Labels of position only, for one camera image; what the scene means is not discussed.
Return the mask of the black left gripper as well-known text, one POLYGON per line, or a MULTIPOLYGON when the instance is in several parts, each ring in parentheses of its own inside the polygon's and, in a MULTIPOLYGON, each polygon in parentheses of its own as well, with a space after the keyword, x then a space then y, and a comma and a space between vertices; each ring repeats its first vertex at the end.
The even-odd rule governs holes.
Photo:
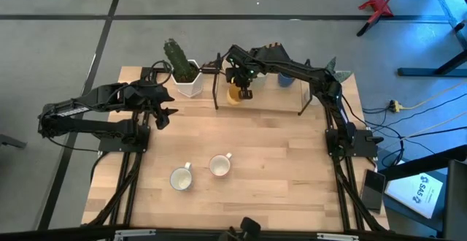
POLYGON ((169 124, 169 115, 178 112, 178 109, 163 108, 164 102, 172 102, 168 90, 163 85, 150 85, 146 82, 134 81, 126 89, 126 106, 131 109, 140 109, 155 116, 158 130, 169 124))

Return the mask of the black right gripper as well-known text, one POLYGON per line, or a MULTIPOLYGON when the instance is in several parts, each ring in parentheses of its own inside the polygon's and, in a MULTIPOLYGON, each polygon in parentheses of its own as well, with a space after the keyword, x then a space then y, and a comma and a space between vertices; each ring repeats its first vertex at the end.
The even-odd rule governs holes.
POLYGON ((252 82, 253 71, 246 66, 245 59, 240 55, 229 53, 226 61, 230 64, 225 69, 226 81, 240 87, 239 98, 241 100, 252 99, 252 91, 247 88, 252 82))

